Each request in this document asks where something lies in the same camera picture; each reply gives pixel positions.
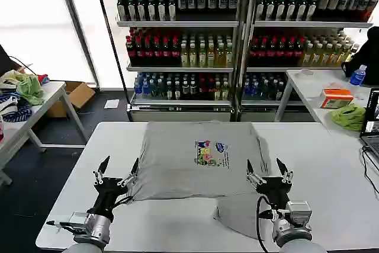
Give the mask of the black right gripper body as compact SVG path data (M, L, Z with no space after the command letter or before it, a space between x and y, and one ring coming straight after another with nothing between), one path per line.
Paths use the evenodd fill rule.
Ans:
M292 183L282 177L263 177L262 182L256 186L256 191L265 195L274 209L286 209L291 187Z

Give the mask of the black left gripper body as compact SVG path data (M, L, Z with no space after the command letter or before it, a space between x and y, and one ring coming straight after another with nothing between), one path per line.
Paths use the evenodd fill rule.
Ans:
M98 197L94 205L88 210L89 214L97 214L100 216L113 216L113 208L119 196L128 192L127 186L122 187L121 178L105 177L102 184L94 185L98 192Z

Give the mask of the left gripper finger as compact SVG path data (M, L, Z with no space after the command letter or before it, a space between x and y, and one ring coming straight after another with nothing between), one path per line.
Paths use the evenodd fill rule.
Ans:
M110 161L110 156L107 156L99 165L96 171L93 171L95 181L94 185L101 185L104 182L104 174L107 169L108 163Z
M126 187L130 181L132 181L133 179L135 179L137 177L138 167L139 167L139 159L136 158L136 161L134 162L133 167L131 168L129 175L126 178L119 181L117 183L117 185L120 187L123 187L123 188Z

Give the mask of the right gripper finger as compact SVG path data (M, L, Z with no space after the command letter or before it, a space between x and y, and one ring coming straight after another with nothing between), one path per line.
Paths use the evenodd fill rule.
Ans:
M282 181L284 183L291 184L293 179L293 171L289 171L285 163L283 163L279 158L276 158L276 162L282 176Z
M264 185L265 180L262 179L257 173L254 172L250 160L247 160L247 180L250 181L254 189L257 189L258 186Z

